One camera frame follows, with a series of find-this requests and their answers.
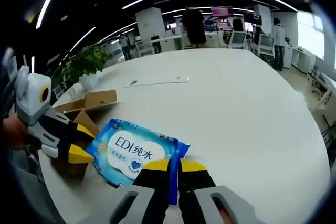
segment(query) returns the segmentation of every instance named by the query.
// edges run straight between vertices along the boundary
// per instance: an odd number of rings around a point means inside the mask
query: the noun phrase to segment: robotic arm
[[[29,67],[22,66],[14,91],[17,116],[28,125],[29,134],[40,141],[46,155],[72,164],[93,162],[93,156],[74,144],[75,140],[92,142],[93,135],[49,105],[50,77],[29,73]]]

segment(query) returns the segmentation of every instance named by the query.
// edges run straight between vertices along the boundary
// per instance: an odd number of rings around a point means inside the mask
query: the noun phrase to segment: cardboard flap
[[[71,111],[79,111],[84,109],[85,99],[80,99],[78,101],[69,102],[61,106],[55,107],[54,109],[59,113],[66,113]]]
[[[85,94],[85,109],[89,110],[111,102],[116,102],[117,92],[115,90],[88,92]]]
[[[91,120],[91,118],[82,110],[74,120],[75,123],[83,125],[89,130],[89,132],[95,137],[99,134],[99,129],[96,124]]]

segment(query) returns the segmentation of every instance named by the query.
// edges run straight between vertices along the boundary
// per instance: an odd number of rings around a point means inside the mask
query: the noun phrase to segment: person in dark clothing
[[[259,37],[260,34],[265,34],[264,31],[262,30],[262,28],[260,26],[256,27],[256,34],[253,37],[253,43],[254,44],[259,44]]]
[[[187,30],[189,42],[193,48],[204,48],[206,43],[204,18],[199,10],[187,7],[183,16],[182,23]]]
[[[244,31],[243,22],[238,18],[235,18],[232,21],[232,26],[233,26],[233,31]]]
[[[240,19],[238,19],[238,18],[235,18],[232,21],[232,26],[233,26],[233,31],[244,31],[244,29],[243,29],[243,22]],[[227,37],[224,40],[226,44],[229,44],[231,36]]]

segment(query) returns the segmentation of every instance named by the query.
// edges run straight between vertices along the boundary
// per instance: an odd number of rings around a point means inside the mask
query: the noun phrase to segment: pink screen
[[[229,9],[226,7],[212,7],[212,16],[214,17],[229,16]]]

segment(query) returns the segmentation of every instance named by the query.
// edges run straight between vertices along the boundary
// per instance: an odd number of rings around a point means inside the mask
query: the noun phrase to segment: office desk
[[[159,52],[169,52],[175,50],[182,50],[182,35],[175,35],[165,38],[152,40],[153,47],[155,44],[160,43]]]
[[[133,80],[188,76],[188,83],[124,88]],[[325,145],[296,91],[247,50],[191,49],[125,61],[103,70],[94,91],[118,102],[97,121],[138,125],[191,144],[188,157],[254,205],[265,223],[302,224],[328,189]],[[64,94],[55,106],[69,102]],[[115,189],[88,166],[83,181],[60,176],[39,153],[46,186],[66,223],[76,224]],[[165,224],[183,223],[170,206]]]
[[[218,32],[206,31],[205,38],[206,38],[205,45],[207,48],[219,48],[220,47],[221,39],[219,37]]]
[[[310,57],[305,52],[293,48],[292,65],[297,67],[302,73],[310,71]]]
[[[336,95],[336,82],[331,79],[329,76],[326,74],[322,73],[322,76],[324,77],[324,80],[326,82],[326,85],[328,86],[328,90],[326,93],[321,97],[321,99],[316,103],[314,107],[311,108],[311,112],[314,112],[316,109],[319,108],[322,104],[324,104],[328,98],[328,96],[333,93],[333,95]],[[328,123],[331,125],[333,124],[334,120],[332,119],[327,119]]]

